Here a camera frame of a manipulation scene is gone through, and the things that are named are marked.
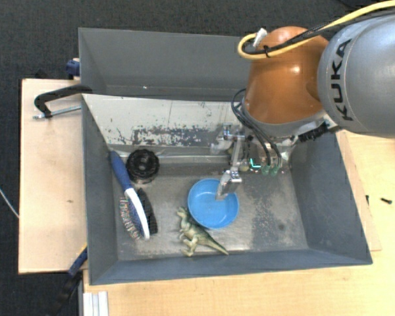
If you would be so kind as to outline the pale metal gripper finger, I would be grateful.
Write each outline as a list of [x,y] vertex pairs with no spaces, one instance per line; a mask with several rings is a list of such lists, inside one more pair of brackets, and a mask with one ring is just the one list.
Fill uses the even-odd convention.
[[224,181],[225,194],[234,193],[242,183],[240,173],[238,171],[227,170],[224,175],[226,176],[226,180]]
[[215,194],[215,199],[217,201],[223,200],[228,195],[228,187],[229,187],[230,179],[231,179],[230,170],[224,171],[223,175],[219,180],[219,184],[217,186],[217,191]]

